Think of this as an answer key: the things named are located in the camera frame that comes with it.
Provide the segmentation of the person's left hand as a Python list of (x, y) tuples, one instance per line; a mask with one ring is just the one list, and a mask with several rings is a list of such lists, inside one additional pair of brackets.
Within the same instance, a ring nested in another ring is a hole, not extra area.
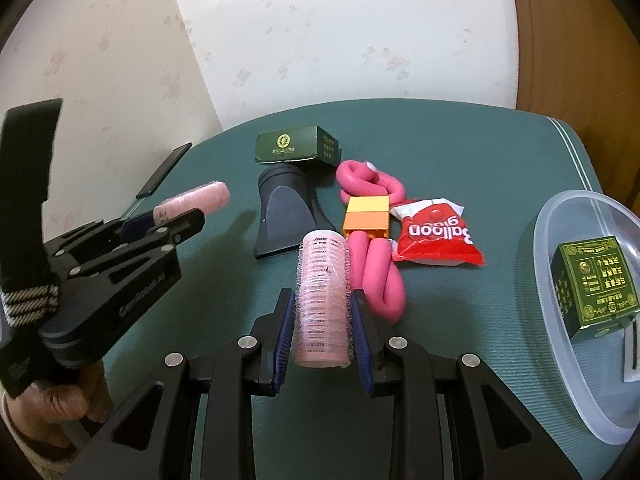
[(31, 385), (19, 396), (6, 397), (13, 427), (27, 439), (57, 448), (70, 446), (64, 422), (88, 419), (105, 422), (113, 408), (101, 361), (80, 373), (73, 385), (41, 388)]

